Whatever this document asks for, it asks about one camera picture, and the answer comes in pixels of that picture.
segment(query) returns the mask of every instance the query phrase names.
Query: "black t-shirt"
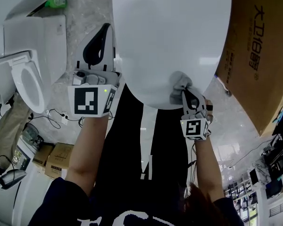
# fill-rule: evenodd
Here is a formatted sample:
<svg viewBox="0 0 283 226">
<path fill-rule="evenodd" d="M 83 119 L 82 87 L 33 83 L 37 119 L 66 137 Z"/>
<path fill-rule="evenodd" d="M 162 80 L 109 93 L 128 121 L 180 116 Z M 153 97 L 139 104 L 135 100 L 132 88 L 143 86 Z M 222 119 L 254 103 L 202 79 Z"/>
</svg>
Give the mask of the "black t-shirt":
<svg viewBox="0 0 283 226">
<path fill-rule="evenodd" d="M 141 190 L 134 190 L 133 185 L 123 191 L 114 190 L 115 197 L 110 196 L 88 198 L 85 192 L 75 183 L 61 178 L 55 179 L 45 195 L 43 204 L 34 214 L 30 226 L 34 225 L 169 225 L 179 226 L 180 211 L 176 202 L 170 203 L 159 200 L 150 201 L 153 195 L 145 195 Z M 243 225 L 229 198 L 222 198 L 214 202 L 231 225 Z"/>
</svg>

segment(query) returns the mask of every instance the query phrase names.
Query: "cardboard box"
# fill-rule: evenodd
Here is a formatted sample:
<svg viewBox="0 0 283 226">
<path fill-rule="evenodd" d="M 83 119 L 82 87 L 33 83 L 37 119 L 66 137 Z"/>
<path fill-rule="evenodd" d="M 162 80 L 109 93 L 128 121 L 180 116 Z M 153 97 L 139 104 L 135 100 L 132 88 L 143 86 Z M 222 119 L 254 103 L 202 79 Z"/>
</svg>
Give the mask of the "cardboard box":
<svg viewBox="0 0 283 226">
<path fill-rule="evenodd" d="M 51 178 L 64 176 L 69 166 L 73 148 L 73 145 L 57 143 L 47 160 L 45 174 Z"/>
<path fill-rule="evenodd" d="M 53 150 L 53 145 L 42 145 L 40 150 L 34 155 L 33 163 L 41 168 L 45 168 L 46 161 Z"/>
<path fill-rule="evenodd" d="M 259 135 L 270 135 L 283 106 L 283 0 L 233 0 L 217 75 Z"/>
</svg>

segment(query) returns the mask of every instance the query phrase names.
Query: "toilet bowl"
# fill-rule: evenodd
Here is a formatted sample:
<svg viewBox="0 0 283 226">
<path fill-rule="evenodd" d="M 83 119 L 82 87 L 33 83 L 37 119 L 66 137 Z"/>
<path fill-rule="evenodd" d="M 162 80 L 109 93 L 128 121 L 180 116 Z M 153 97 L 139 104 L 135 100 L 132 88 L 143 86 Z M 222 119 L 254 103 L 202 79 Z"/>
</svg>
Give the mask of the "toilet bowl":
<svg viewBox="0 0 283 226">
<path fill-rule="evenodd" d="M 64 15 L 15 18 L 3 24 L 4 57 L 0 58 L 0 68 L 6 69 L 5 74 L 10 69 L 19 94 L 36 113 L 46 109 L 51 85 L 66 70 L 65 24 Z"/>
</svg>

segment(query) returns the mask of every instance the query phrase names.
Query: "person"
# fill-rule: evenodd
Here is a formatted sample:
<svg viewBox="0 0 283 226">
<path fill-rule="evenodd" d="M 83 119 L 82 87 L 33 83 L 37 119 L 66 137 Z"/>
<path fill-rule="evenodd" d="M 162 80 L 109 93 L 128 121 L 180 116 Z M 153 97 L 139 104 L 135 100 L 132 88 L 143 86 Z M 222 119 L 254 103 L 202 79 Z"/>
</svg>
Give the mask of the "person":
<svg viewBox="0 0 283 226">
<path fill-rule="evenodd" d="M 142 171 L 142 114 L 143 104 L 125 85 L 106 138 L 108 116 L 86 118 L 65 180 L 52 182 L 29 225 L 243 225 L 233 201 L 224 197 L 209 137 L 195 141 L 199 187 L 192 184 L 184 198 L 188 150 L 182 108 L 158 110 L 152 176 L 149 166 Z"/>
</svg>

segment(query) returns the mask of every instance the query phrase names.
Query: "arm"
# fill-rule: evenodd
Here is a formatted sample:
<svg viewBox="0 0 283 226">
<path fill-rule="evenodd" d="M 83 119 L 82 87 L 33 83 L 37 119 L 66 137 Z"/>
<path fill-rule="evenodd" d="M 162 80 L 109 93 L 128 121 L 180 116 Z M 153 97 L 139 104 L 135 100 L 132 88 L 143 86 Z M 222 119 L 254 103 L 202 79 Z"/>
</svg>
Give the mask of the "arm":
<svg viewBox="0 0 283 226">
<path fill-rule="evenodd" d="M 223 198 L 221 172 L 215 157 L 210 138 L 195 141 L 197 152 L 197 181 L 204 195 L 209 195 L 212 202 Z"/>
<path fill-rule="evenodd" d="M 108 115 L 86 118 L 71 153 L 66 181 L 80 186 L 89 196 L 94 187 L 108 124 Z"/>
</svg>

